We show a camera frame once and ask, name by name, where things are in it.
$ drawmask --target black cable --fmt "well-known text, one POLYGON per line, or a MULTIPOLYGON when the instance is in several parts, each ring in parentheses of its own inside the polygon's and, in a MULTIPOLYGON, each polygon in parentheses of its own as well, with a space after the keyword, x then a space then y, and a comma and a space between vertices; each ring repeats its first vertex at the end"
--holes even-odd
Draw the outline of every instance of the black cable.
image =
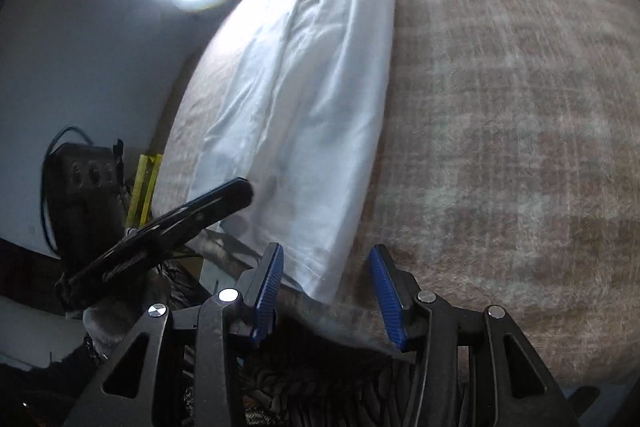
POLYGON ((47 147, 47 152, 44 155, 44 160, 42 161, 42 172, 40 176, 40 224, 42 226, 42 234, 44 235, 44 240, 47 243, 49 250, 56 255, 58 254, 58 249, 55 248, 53 246, 53 243, 51 242, 51 238, 49 237, 49 230, 47 230, 47 220, 45 219, 45 216, 44 216, 44 166, 45 166, 45 163, 47 162, 47 158, 53 152, 53 148, 57 145, 60 139, 63 136, 65 136, 65 134, 68 133, 69 131, 76 131, 76 133, 78 133, 82 137, 82 139, 84 139, 84 141, 87 142, 89 145, 94 144, 94 141, 91 138, 89 138, 89 135, 85 133, 82 129, 80 129, 78 126, 67 125, 67 126, 64 126, 62 129, 60 129, 58 133, 56 133, 54 139, 51 141, 51 143, 47 147))

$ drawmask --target wall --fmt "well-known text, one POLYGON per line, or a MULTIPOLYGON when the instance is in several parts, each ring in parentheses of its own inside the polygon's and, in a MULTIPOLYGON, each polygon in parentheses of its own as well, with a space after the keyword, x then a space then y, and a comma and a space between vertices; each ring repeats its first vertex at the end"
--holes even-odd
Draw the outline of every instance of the wall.
POLYGON ((40 164, 73 123, 97 144, 148 147, 183 62, 223 9, 172 0, 6 0, 0 11, 0 237, 46 253, 40 164))

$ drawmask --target silver rivet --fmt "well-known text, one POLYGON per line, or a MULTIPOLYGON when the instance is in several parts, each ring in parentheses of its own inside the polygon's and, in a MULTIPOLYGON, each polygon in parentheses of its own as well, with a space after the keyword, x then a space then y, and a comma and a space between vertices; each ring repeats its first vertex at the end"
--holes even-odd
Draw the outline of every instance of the silver rivet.
POLYGON ((227 288, 218 294, 218 299, 223 302, 233 302, 238 298, 238 290, 227 288))
POLYGON ((431 304, 435 302, 436 294, 429 290, 422 290, 418 292, 418 301, 424 302, 426 304, 431 304))
POLYGON ((489 306, 489 315, 494 319, 501 319, 504 317, 504 308, 495 304, 493 306, 489 306))
POLYGON ((147 310, 152 317, 162 317, 166 313, 166 306, 164 304, 152 304, 147 310))

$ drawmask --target blue gripper pad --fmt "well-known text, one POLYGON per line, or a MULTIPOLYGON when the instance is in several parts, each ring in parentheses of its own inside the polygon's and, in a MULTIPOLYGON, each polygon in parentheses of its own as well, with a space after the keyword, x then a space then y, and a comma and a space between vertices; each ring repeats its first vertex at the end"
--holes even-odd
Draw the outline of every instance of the blue gripper pad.
POLYGON ((402 327, 402 306, 398 295, 396 295, 389 270, 377 247, 373 247, 369 253, 369 270, 378 298, 378 305, 382 312, 382 319, 385 321, 386 334, 389 340, 402 351, 406 344, 406 333, 402 327))
POLYGON ((254 329, 251 332, 254 343, 260 343, 271 332, 273 308, 276 305, 283 270, 284 252, 282 247, 278 245, 254 308, 254 329))

